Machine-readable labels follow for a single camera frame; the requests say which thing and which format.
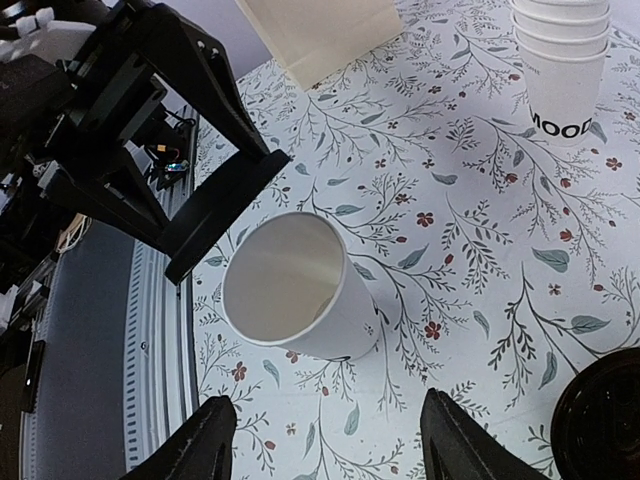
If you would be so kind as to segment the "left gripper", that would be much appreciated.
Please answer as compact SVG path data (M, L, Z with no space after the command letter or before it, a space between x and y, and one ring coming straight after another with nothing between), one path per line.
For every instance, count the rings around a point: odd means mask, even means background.
M222 43L164 3L52 1L59 20L93 32L57 66L73 97L38 130L29 160L57 163L39 181L47 200L99 220L170 257L170 220L145 179L148 165L127 149L169 138L162 105L168 83L238 150L258 161L269 154L234 80Z

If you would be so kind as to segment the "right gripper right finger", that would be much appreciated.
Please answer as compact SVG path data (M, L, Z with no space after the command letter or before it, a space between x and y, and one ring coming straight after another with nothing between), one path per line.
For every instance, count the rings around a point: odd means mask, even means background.
M511 454L440 390L427 391L420 416L428 479L541 479L545 476Z

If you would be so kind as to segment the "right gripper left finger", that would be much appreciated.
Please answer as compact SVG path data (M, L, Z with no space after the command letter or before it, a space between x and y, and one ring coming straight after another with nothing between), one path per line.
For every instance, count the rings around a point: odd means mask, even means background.
M148 459L123 479L220 479L232 475L236 410L228 396L208 398Z

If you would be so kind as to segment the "stack of black lids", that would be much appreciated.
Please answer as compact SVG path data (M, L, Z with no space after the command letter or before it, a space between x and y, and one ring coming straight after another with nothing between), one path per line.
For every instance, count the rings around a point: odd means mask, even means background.
M551 423L563 479L639 477L639 349L593 362L566 387Z

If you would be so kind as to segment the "stack of white paper cups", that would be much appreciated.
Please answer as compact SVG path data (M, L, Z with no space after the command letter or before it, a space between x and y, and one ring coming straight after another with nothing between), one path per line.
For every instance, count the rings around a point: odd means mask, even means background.
M512 1L531 122L563 147L589 132L609 49L608 1Z

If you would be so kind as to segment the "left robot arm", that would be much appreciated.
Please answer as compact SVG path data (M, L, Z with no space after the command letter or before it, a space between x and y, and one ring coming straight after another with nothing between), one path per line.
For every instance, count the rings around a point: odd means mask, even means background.
M168 215L188 167L177 92L236 151ZM1 287L22 283L76 214L169 258L181 282L287 165L240 98L222 43L152 1L1 5Z

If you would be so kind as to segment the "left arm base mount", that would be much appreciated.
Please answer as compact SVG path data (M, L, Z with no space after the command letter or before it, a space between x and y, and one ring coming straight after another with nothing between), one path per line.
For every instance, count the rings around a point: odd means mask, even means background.
M187 179L194 161L191 140L196 119L184 108L178 113L162 103L126 110L127 151L133 171L154 197Z

